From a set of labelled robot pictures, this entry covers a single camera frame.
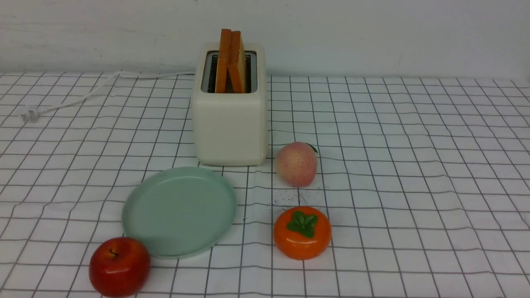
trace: white toaster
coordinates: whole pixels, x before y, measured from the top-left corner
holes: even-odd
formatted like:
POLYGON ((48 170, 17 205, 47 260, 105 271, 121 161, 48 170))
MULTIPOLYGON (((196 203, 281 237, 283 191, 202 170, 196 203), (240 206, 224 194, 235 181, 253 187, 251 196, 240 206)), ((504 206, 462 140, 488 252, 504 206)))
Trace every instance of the white toaster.
POLYGON ((261 165, 268 155, 264 49, 245 43, 247 93, 214 93, 219 43, 204 45, 191 95, 195 150, 204 165, 261 165))

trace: green leaf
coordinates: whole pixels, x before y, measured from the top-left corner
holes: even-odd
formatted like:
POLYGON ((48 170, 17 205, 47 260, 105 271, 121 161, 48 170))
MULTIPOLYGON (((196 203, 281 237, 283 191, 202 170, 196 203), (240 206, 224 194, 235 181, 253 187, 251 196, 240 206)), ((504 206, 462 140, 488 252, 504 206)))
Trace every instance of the green leaf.
POLYGON ((296 222, 290 221, 287 223, 287 229, 293 231, 293 232, 300 232, 300 226, 296 224, 296 222))
POLYGON ((297 222, 300 225, 300 227, 304 226, 304 219, 305 219, 305 215, 302 211, 293 212, 293 220, 297 222))
POLYGON ((313 229, 312 227, 309 229, 304 229, 300 231, 300 234, 302 234, 302 236, 304 237, 312 238, 313 236, 315 236, 315 229, 313 229))
POLYGON ((311 144, 309 144, 309 143, 306 143, 306 144, 309 145, 309 146, 311 146, 311 148, 313 148, 313 151, 314 151, 315 153, 318 153, 318 151, 316 150, 315 147, 313 147, 313 145, 311 145, 311 144))
POLYGON ((316 215, 307 215, 305 217, 304 224, 306 227, 315 227, 316 222, 319 220, 319 218, 316 215))

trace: peach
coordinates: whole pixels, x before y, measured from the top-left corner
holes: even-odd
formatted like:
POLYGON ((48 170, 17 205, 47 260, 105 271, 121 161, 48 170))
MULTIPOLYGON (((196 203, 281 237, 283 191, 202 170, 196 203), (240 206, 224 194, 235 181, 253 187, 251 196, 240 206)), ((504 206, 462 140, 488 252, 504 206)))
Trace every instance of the peach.
POLYGON ((278 175, 294 187, 308 186, 316 175, 316 149, 303 142, 285 145, 275 158, 278 175))

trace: plug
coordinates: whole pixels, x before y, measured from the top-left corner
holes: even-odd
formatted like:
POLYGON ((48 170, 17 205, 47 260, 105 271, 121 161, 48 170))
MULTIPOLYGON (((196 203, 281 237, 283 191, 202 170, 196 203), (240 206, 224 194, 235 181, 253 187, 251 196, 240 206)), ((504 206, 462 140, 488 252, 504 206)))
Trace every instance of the plug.
POLYGON ((39 119, 39 112, 36 106, 28 105, 19 108, 19 115, 24 122, 37 122, 39 119))

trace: persimmon calyx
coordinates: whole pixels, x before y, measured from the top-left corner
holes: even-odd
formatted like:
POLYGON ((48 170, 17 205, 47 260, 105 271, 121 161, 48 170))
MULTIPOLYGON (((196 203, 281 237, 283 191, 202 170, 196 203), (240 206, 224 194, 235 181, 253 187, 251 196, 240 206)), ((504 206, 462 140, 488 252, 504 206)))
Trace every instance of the persimmon calyx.
POLYGON ((298 232, 302 236, 312 238, 315 236, 315 225, 319 218, 316 215, 306 215, 302 211, 294 211, 287 229, 298 232))

